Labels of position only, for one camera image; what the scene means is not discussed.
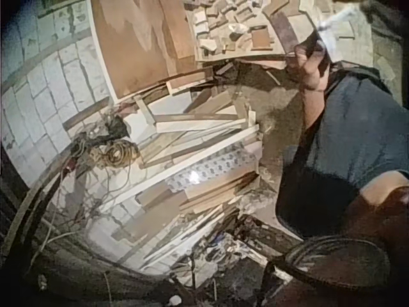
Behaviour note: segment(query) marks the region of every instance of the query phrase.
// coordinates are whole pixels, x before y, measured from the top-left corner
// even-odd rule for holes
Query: person
[[[409,112],[376,70],[330,74],[325,45],[314,33],[296,46],[295,56],[304,132],[297,148],[284,154],[277,218],[304,239],[340,233],[377,238],[399,287],[409,276]],[[381,304],[375,297],[370,306]],[[341,301],[293,281],[272,306],[353,305]]]

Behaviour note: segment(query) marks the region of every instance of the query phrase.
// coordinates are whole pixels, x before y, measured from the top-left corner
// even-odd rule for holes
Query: dark blue t-shirt
[[[335,234],[373,178],[409,178],[409,112],[372,73],[339,72],[305,145],[284,163],[276,213],[301,237]]]

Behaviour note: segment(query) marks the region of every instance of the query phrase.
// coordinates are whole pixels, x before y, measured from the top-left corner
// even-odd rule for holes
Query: wire
[[[109,294],[109,306],[112,307],[112,296],[111,296],[111,288],[109,287],[109,281],[108,281],[108,276],[106,275],[106,273],[104,272],[104,277],[105,277],[105,281],[107,283],[107,289],[108,289],[108,294]]]

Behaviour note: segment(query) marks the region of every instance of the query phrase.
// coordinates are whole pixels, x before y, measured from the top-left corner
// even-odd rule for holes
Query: concrete floor
[[[380,69],[378,59],[383,56],[396,77],[385,81],[397,102],[402,105],[401,75],[402,48],[396,41],[373,33],[374,67]],[[257,121],[264,133],[261,171],[268,183],[279,190],[282,175],[282,153],[288,145],[298,143],[302,128],[302,101],[298,84],[288,79],[285,71],[273,71],[281,85],[257,65],[244,75],[242,95],[248,99],[257,113]],[[275,203],[258,210],[255,216],[264,223],[281,228],[275,217]]]

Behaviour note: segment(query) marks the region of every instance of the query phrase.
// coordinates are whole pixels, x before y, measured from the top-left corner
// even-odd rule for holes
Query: hand
[[[328,86],[329,60],[325,45],[314,32],[295,47],[302,90],[324,92]]]

